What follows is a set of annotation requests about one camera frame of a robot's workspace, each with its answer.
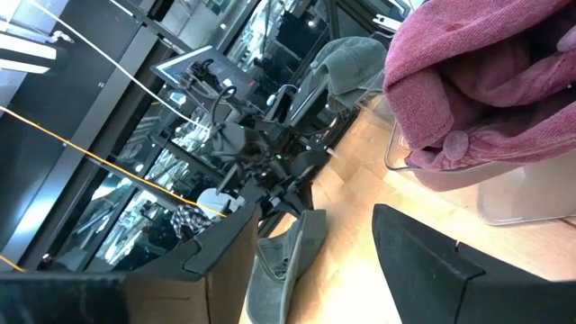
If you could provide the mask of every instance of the clear plastic bin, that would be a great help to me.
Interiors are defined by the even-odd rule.
[[[393,124],[384,164],[446,201],[470,210],[490,225],[509,225],[576,215],[576,151],[532,164],[490,162],[450,171],[406,166],[410,153],[381,94],[364,94],[360,109]]]

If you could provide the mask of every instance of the window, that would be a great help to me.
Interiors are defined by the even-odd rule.
[[[230,47],[228,59],[260,84],[263,95],[288,83],[298,85],[300,66],[308,66],[308,56],[316,54],[311,51],[328,25],[308,4],[262,0]]]
[[[163,86],[158,95],[201,125],[211,125],[204,109],[192,106],[171,87]],[[215,167],[207,154],[209,132],[159,103],[151,103],[126,137],[115,150],[118,153],[109,156],[117,166],[188,200],[195,201],[205,189],[216,186],[156,140],[169,140],[202,159],[206,166]],[[80,215],[70,217],[76,224],[65,234],[66,241],[53,258],[57,266],[72,271],[130,270],[174,248],[175,233],[169,220],[177,202],[165,193],[149,190],[111,170],[95,190],[86,192],[91,198]]]
[[[131,271],[175,248],[172,212],[155,195],[139,191],[128,203],[86,269],[89,272]]]
[[[40,5],[46,5],[47,0],[40,0]],[[68,0],[50,1],[50,11],[60,15]],[[46,41],[56,21],[47,17],[32,4],[23,0],[2,0],[0,5],[0,32],[23,37],[33,41]],[[26,73],[0,69],[0,105],[7,106],[20,85]]]
[[[337,9],[337,15],[340,37],[370,36],[370,33],[366,29],[350,17],[350,15],[345,13],[340,7]]]
[[[218,46],[247,6],[246,0],[175,0],[160,23],[192,49]]]

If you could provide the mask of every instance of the glass window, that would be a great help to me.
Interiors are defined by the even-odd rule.
[[[212,117],[202,108],[196,108],[192,112],[192,120],[198,122],[206,128],[200,128],[190,122],[185,122],[176,127],[172,141],[185,149],[189,153],[203,148],[210,137],[210,127],[212,126]]]
[[[308,4],[262,0],[230,47],[228,59],[260,84],[259,92],[275,93],[293,82],[301,64],[308,64],[302,60],[328,28]]]
[[[366,29],[345,13],[340,7],[337,9],[337,15],[340,37],[370,36],[370,33]]]
[[[217,185],[208,176],[190,168],[186,162],[176,158],[167,149],[160,153],[146,178],[171,193],[192,201],[196,201],[204,190]]]
[[[246,0],[176,0],[160,23],[193,49],[218,46],[247,6]]]
[[[136,8],[138,8],[138,10],[147,14],[150,11],[150,9],[152,9],[152,6],[154,6],[154,2],[156,0],[128,0],[128,1],[132,5],[136,6]]]
[[[131,181],[110,173],[94,191],[92,199],[82,212],[77,225],[68,236],[63,248],[54,258],[60,267],[79,270],[87,248],[96,242],[97,235],[110,220],[115,209],[130,192]]]
[[[178,238],[170,224],[171,217],[172,212],[158,204],[155,195],[139,191],[86,271],[131,271],[172,250],[178,244]]]

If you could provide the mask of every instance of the ceiling light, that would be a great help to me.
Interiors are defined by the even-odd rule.
[[[0,69],[44,74],[62,68],[65,50],[0,32]]]

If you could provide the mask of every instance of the wall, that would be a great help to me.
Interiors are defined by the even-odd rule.
[[[191,48],[197,49],[206,45],[212,34],[219,28],[219,17],[207,7],[199,5],[190,22],[182,30],[180,39]]]
[[[71,1],[62,20],[118,60],[139,28],[104,0]],[[39,23],[49,25],[46,17]],[[54,25],[55,30],[64,30]],[[68,50],[66,68],[53,76],[28,75],[9,106],[19,114],[70,138],[113,72],[113,65],[81,40],[59,43]],[[62,153],[62,144],[20,121],[0,118],[0,247],[18,225],[40,185]]]
[[[64,7],[68,3],[68,0],[37,0],[40,5],[48,5],[50,11],[56,16],[60,16]],[[8,0],[9,4],[16,4],[17,1]],[[0,16],[6,17],[7,15],[12,15],[12,20],[15,22],[25,23],[32,28],[48,33],[54,28],[56,21],[49,18],[45,13],[41,12],[39,9],[33,7],[26,1],[20,2],[17,7],[11,7],[10,5],[0,7]],[[18,87],[23,82],[26,74],[23,72],[0,70],[0,105],[7,106],[10,100],[18,90]]]

